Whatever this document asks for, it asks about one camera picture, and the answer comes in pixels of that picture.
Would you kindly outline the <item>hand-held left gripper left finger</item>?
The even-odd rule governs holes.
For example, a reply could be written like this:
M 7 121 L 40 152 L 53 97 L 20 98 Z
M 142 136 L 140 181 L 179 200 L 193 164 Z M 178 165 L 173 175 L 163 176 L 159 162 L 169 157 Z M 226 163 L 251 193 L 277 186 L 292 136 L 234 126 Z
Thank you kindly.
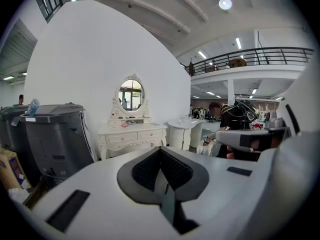
M 151 148 L 132 151 L 95 162 L 50 190 L 34 207 L 36 218 L 45 221 L 75 190 L 90 195 L 65 236 L 72 240 L 176 240 L 179 233 L 157 205 L 132 201 L 117 182 L 118 170 Z

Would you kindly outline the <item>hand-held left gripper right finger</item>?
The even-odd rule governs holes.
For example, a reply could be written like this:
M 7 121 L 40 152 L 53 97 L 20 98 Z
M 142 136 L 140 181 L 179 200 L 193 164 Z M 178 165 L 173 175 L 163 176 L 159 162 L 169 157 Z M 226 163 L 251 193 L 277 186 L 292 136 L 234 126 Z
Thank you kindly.
M 170 151 L 203 166 L 208 172 L 208 183 L 202 193 L 194 200 L 184 201 L 176 205 L 178 212 L 188 221 L 203 225 L 227 205 L 249 180 L 249 176 L 228 171 L 234 167 L 254 171 L 254 161 L 233 160 L 205 156 L 174 147 L 161 147 L 162 151 Z

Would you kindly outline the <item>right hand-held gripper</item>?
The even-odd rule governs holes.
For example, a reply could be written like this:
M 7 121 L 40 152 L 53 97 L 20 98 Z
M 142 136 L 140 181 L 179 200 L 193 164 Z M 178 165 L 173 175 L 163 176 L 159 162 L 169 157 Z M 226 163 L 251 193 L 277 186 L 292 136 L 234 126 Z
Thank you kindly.
M 231 147 L 236 160 L 257 161 L 263 151 L 278 147 L 290 136 L 290 128 L 283 118 L 277 117 L 277 112 L 271 110 L 266 114 L 264 129 L 219 130 L 215 139 Z

